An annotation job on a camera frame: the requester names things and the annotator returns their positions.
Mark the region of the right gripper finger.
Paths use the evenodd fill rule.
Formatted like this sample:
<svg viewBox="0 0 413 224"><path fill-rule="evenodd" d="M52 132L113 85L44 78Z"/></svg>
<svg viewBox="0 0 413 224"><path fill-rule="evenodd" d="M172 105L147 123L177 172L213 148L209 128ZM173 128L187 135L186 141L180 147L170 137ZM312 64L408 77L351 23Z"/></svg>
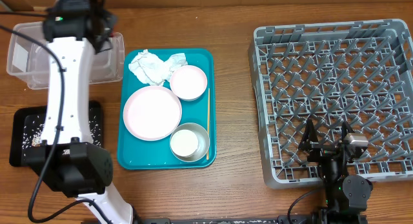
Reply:
<svg viewBox="0 0 413 224"><path fill-rule="evenodd" d="M299 142L299 150L314 150L319 145L316 130L311 119L308 119L305 126L305 131L301 141Z"/></svg>
<svg viewBox="0 0 413 224"><path fill-rule="evenodd" d="M341 126L341 142L349 143L353 133L354 130L352 129L352 127L346 121L344 121Z"/></svg>

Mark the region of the white napkin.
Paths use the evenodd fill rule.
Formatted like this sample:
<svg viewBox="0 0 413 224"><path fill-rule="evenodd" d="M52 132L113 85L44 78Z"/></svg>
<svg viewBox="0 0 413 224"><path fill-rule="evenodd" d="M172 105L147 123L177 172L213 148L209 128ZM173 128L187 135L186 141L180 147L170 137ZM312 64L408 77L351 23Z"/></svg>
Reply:
<svg viewBox="0 0 413 224"><path fill-rule="evenodd" d="M171 55L165 62L165 73L164 79L166 81L170 81L172 74L182 66L186 66L188 64L186 60L186 55L184 53L178 53Z"/></svg>
<svg viewBox="0 0 413 224"><path fill-rule="evenodd" d="M139 52L129 63L128 69L140 82L151 86L162 86L170 73L171 62L163 61L147 49Z"/></svg>

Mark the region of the large white plate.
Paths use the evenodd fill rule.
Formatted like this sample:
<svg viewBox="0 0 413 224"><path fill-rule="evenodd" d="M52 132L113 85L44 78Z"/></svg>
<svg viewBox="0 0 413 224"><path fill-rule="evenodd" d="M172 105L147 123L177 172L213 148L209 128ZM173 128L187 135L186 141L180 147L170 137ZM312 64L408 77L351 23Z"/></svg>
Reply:
<svg viewBox="0 0 413 224"><path fill-rule="evenodd" d="M168 88L147 86L134 92L123 109L123 122L134 137L157 141L169 136L181 121L179 98Z"/></svg>

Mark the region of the brown food scrap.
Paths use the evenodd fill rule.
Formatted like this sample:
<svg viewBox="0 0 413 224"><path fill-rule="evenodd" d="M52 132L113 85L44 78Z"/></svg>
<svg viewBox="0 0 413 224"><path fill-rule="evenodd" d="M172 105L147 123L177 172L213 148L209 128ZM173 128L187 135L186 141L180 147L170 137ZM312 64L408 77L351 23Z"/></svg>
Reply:
<svg viewBox="0 0 413 224"><path fill-rule="evenodd" d="M38 147L41 145L41 137L40 136L34 136L32 139L32 146L33 147Z"/></svg>

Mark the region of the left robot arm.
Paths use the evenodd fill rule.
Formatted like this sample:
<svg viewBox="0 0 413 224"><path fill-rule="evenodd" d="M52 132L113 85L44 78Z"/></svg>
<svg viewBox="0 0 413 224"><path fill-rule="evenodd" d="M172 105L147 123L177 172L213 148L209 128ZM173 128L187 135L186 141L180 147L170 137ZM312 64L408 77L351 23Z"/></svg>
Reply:
<svg viewBox="0 0 413 224"><path fill-rule="evenodd" d="M72 198L101 223L137 223L139 218L113 184L108 150L94 145L89 126L93 58L108 42L116 17L97 0L58 0L43 22L50 54L48 104L41 144L25 160L38 183Z"/></svg>

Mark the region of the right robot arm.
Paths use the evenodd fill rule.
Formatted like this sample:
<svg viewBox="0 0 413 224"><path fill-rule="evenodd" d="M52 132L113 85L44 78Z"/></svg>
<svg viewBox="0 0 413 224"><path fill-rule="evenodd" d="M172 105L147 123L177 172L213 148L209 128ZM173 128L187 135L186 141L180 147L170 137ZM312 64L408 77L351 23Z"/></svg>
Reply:
<svg viewBox="0 0 413 224"><path fill-rule="evenodd" d="M367 201L373 190L372 182L348 172L347 164L367 151L368 140L342 122L341 139L326 144L318 140L311 119L306 121L299 149L305 151L307 161L317 163L323 181L326 206L319 207L306 220L307 223L366 223L361 213L367 209Z"/></svg>

